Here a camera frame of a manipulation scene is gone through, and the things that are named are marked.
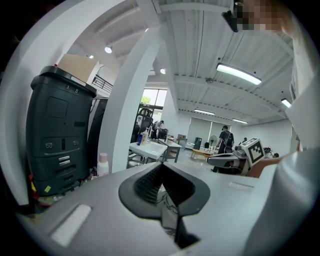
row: white table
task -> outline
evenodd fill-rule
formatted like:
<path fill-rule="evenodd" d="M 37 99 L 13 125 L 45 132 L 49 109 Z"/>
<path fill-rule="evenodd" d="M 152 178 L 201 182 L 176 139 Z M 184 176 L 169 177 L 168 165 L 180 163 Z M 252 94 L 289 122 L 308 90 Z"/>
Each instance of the white table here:
<path fill-rule="evenodd" d="M 174 159 L 174 162 L 176 163 L 178 161 L 178 156 L 179 156 L 179 152 L 180 152 L 181 146 L 179 144 L 177 144 L 177 143 L 169 142 L 168 139 L 166 139 L 166 141 L 164 139 L 158 139 L 158 141 L 159 141 L 160 144 L 167 146 L 167 150 L 166 150 L 166 153 L 164 155 L 163 161 L 165 162 L 168 159 Z M 170 151 L 171 150 L 176 150 L 176 155 L 175 156 L 170 156 Z"/>
<path fill-rule="evenodd" d="M 144 162 L 147 162 L 148 158 L 158 160 L 159 157 L 167 150 L 166 145 L 147 141 L 144 145 L 137 145 L 136 142 L 130 143 L 129 149 L 139 156 L 144 157 Z"/>

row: ceiling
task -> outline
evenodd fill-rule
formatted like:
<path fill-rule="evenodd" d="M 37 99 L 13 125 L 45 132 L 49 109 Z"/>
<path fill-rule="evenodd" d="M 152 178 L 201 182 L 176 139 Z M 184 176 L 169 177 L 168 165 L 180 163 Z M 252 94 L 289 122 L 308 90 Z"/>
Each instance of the ceiling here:
<path fill-rule="evenodd" d="M 199 109 L 249 124 L 286 118 L 281 99 L 291 99 L 293 65 L 293 45 L 288 36 L 266 31 L 232 32 L 221 16 L 229 10 L 231 0 L 155 0 L 153 4 L 154 15 L 168 25 L 167 45 L 181 111 Z M 136 1 L 126 0 L 90 26 L 106 46 L 112 46 L 120 66 L 148 28 L 142 12 Z M 163 64 L 159 59 L 152 69 L 161 80 Z M 253 74 L 262 83 L 254 85 L 219 72 L 218 63 Z"/>

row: railing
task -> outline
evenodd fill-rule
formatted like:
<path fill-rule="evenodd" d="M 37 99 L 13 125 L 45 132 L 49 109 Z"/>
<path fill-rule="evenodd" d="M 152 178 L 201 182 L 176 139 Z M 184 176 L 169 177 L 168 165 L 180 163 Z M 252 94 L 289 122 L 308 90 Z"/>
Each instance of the railing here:
<path fill-rule="evenodd" d="M 102 77 L 95 75 L 92 85 L 101 88 L 102 90 L 106 91 L 108 94 L 111 93 L 112 88 L 114 87 L 111 83 L 104 80 Z"/>

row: black shirt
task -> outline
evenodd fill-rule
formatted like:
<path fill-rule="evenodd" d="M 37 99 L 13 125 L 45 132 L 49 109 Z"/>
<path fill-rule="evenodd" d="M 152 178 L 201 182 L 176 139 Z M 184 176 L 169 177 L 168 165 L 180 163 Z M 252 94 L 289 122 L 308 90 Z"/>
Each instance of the black shirt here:
<path fill-rule="evenodd" d="M 223 132 L 220 133 L 219 138 L 222 139 L 222 142 L 221 142 L 221 144 L 220 144 L 222 147 L 225 146 L 224 141 L 228 139 L 229 134 L 230 134 L 230 131 L 223 131 Z"/>

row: dark gray machine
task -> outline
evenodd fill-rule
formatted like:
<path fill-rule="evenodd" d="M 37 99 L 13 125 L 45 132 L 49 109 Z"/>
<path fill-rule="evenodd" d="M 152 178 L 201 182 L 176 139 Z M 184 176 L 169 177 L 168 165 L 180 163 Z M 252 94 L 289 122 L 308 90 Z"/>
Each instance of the dark gray machine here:
<path fill-rule="evenodd" d="M 202 138 L 196 137 L 194 140 L 194 147 L 195 150 L 200 150 Z"/>
<path fill-rule="evenodd" d="M 61 194 L 89 175 L 88 120 L 96 89 L 54 66 L 43 68 L 31 88 L 26 153 L 33 183 L 39 196 Z"/>

